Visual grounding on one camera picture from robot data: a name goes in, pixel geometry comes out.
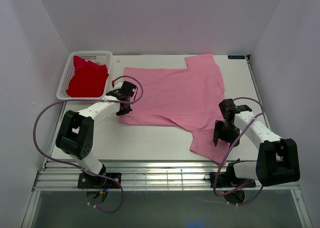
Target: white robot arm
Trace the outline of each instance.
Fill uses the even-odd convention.
[[[228,165],[224,179],[241,183],[242,179],[259,180],[263,186],[298,181],[300,178],[297,145],[292,139],[282,139],[255,120],[252,109],[247,105],[236,106],[232,99],[219,104],[224,121],[216,121],[213,141],[218,139],[232,144],[240,130],[258,149],[257,161],[236,161]]]
[[[55,141],[56,146],[70,155],[84,169],[104,175],[106,168],[92,153],[94,127],[113,113],[119,116],[132,111],[130,104],[107,100],[129,101],[136,90],[136,85],[128,81],[118,82],[114,89],[104,96],[104,102],[97,102],[78,112],[67,111]]]

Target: laundry basket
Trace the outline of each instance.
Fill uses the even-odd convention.
[[[58,90],[56,92],[56,97],[60,100],[65,100],[65,99],[98,99],[98,98],[102,98],[105,93],[107,92],[107,85],[108,85],[108,81],[109,81],[109,77],[106,80],[105,86],[104,86],[104,92],[103,95],[100,97],[70,97],[66,90],[68,89],[69,86],[69,82],[72,79],[72,77],[75,74],[75,66],[74,66],[74,56],[79,56],[81,58],[83,58],[84,60],[88,61],[92,61],[94,63],[98,63],[99,65],[103,65],[105,64],[108,68],[108,72],[110,73],[111,71],[111,66],[113,65],[113,55],[111,52],[107,52],[107,51],[80,51],[80,52],[73,52],[72,54],[70,54],[68,61],[65,65],[60,83],[59,83],[59,87]]]

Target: red garment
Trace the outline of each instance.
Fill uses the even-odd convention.
[[[70,97],[100,97],[104,94],[108,68],[79,56],[73,57],[74,76],[69,82],[66,93]]]

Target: white enclosure wall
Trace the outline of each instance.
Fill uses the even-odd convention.
[[[272,129],[298,144],[301,189],[320,227],[320,2],[281,0],[252,54]]]
[[[56,99],[68,52],[41,0],[0,0],[0,227],[20,227],[37,167],[32,141],[39,111]],[[38,129],[48,148],[60,107]]]
[[[280,0],[42,0],[69,52],[251,54]]]

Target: white tabletop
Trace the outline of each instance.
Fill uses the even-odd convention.
[[[114,56],[109,79],[123,75],[125,67],[136,68],[186,68],[185,57],[190,55],[136,55]],[[258,99],[254,83],[246,60],[229,60],[226,55],[214,55],[221,69],[225,85],[225,97],[250,97]],[[238,100],[236,104],[248,104],[255,114],[260,113],[258,104],[248,100]],[[65,111],[78,111],[90,104],[71,102]],[[94,155],[100,160],[131,161],[201,161],[208,160],[191,151],[189,147],[192,134],[178,127],[131,126],[118,123],[118,117],[112,116],[100,123],[94,130]],[[59,148],[54,147],[52,156],[70,159]],[[256,160],[258,150],[244,136],[240,145],[230,153],[228,160]]]

